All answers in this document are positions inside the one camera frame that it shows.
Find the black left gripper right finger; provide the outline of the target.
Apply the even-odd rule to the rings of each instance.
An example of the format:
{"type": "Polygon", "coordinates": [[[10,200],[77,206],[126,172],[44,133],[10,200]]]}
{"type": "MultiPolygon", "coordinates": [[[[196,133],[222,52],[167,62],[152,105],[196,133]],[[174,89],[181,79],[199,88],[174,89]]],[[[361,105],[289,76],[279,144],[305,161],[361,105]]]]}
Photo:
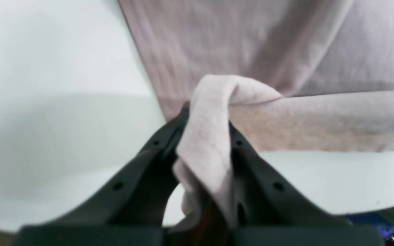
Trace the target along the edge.
{"type": "Polygon", "coordinates": [[[317,207],[261,158],[229,123],[238,225],[230,246],[383,246],[374,225],[317,207]]]}

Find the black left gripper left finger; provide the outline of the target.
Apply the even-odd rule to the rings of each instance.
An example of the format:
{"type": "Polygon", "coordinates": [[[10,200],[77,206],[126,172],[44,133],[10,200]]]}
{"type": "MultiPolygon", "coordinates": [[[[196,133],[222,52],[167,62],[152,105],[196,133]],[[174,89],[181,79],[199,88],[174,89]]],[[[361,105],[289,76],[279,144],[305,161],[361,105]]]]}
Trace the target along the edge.
{"type": "Polygon", "coordinates": [[[178,186],[175,148],[189,117],[185,103],[137,155],[86,202],[43,225],[23,227],[14,246],[184,246],[162,228],[166,205],[178,186]]]}

